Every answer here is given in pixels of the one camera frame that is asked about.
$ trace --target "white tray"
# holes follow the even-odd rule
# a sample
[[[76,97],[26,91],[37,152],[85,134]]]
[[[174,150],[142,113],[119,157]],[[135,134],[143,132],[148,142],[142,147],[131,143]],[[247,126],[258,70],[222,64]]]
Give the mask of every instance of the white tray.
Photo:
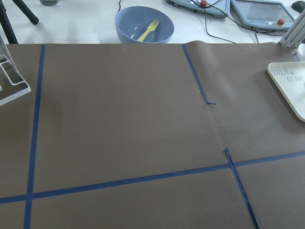
[[[267,70],[296,116],[305,122],[305,62],[271,63]]]

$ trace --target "bowl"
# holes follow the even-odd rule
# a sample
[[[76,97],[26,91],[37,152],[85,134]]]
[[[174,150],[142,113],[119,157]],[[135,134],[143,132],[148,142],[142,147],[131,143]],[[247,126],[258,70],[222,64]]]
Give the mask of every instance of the bowl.
[[[143,42],[137,41],[154,19],[160,20],[155,31],[150,32]],[[144,6],[132,6],[115,16],[115,28],[121,43],[168,43],[173,35],[172,20],[164,13]]]

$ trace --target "black tripod leg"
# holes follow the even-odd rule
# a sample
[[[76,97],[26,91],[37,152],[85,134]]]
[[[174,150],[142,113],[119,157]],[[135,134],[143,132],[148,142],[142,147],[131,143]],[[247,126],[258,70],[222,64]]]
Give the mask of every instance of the black tripod leg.
[[[2,0],[0,0],[0,23],[10,44],[18,44],[14,31],[10,25],[8,16],[6,15]]]
[[[32,22],[34,25],[38,24],[39,19],[30,11],[27,5],[22,0],[13,0],[13,2],[19,7],[19,9],[24,13],[25,16]]]

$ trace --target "yellow fork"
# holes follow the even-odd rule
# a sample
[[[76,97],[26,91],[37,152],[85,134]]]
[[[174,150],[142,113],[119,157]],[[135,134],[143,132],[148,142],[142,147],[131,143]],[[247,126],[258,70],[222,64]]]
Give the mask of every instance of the yellow fork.
[[[146,38],[146,36],[152,32],[155,31],[155,29],[157,28],[158,24],[159,24],[159,20],[155,19],[152,21],[152,23],[147,27],[147,30],[142,34],[142,36],[138,39],[138,41],[142,42],[144,41],[144,39]]]

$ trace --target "red button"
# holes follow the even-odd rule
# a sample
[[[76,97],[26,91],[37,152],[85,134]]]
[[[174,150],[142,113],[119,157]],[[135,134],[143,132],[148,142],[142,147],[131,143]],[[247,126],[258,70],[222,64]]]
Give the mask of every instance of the red button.
[[[276,24],[282,26],[282,25],[284,25],[284,23],[285,23],[285,20],[280,18]]]
[[[208,4],[207,1],[201,0],[200,5],[201,5],[202,8],[205,8],[206,4]]]

